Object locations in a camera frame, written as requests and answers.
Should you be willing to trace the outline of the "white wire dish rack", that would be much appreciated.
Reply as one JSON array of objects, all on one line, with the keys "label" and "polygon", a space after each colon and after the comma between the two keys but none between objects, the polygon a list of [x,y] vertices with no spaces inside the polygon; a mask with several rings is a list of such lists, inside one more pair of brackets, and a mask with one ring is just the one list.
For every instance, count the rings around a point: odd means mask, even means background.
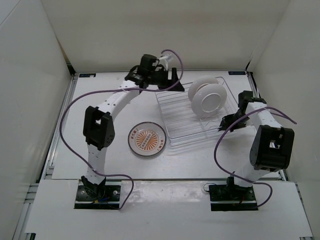
[{"label": "white wire dish rack", "polygon": [[224,106],[213,116],[199,118],[192,111],[186,91],[155,94],[167,139],[173,148],[215,138],[223,133],[219,131],[222,118],[237,111],[238,98],[222,76],[217,80],[226,89],[227,98]]}]

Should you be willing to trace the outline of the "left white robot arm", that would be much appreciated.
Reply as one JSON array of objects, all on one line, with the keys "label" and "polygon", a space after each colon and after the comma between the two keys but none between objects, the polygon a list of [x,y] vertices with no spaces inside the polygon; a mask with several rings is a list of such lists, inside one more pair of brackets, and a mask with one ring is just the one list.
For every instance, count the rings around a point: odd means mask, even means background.
[{"label": "left white robot arm", "polygon": [[140,95],[148,86],[157,86],[159,90],[170,88],[171,91],[183,92],[177,69],[152,67],[143,70],[135,66],[125,76],[119,86],[119,92],[113,93],[107,100],[96,107],[85,110],[83,135],[87,143],[87,172],[81,177],[86,193],[93,200],[100,200],[105,194],[105,160],[108,147],[115,138],[114,120],[131,100]]}]

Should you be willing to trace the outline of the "orange patterned glass plate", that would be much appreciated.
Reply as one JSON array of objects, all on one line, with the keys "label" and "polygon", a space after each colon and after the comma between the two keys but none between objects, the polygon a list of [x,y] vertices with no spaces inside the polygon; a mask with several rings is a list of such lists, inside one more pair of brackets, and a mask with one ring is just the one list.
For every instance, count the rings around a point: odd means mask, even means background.
[{"label": "orange patterned glass plate", "polygon": [[127,143],[137,156],[150,158],[160,154],[167,143],[165,130],[151,121],[136,124],[129,132]]}]

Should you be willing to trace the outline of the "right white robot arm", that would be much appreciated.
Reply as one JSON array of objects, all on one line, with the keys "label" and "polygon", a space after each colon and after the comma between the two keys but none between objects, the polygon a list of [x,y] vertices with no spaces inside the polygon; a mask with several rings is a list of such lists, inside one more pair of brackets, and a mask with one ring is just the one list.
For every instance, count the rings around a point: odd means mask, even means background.
[{"label": "right white robot arm", "polygon": [[245,97],[239,101],[238,111],[225,116],[220,130],[225,136],[228,132],[246,127],[251,121],[256,129],[249,152],[249,161],[235,172],[228,173],[226,185],[218,190],[218,195],[226,195],[230,200],[244,196],[261,177],[271,172],[285,170],[290,164],[295,132],[283,127],[270,112],[262,98]]}]

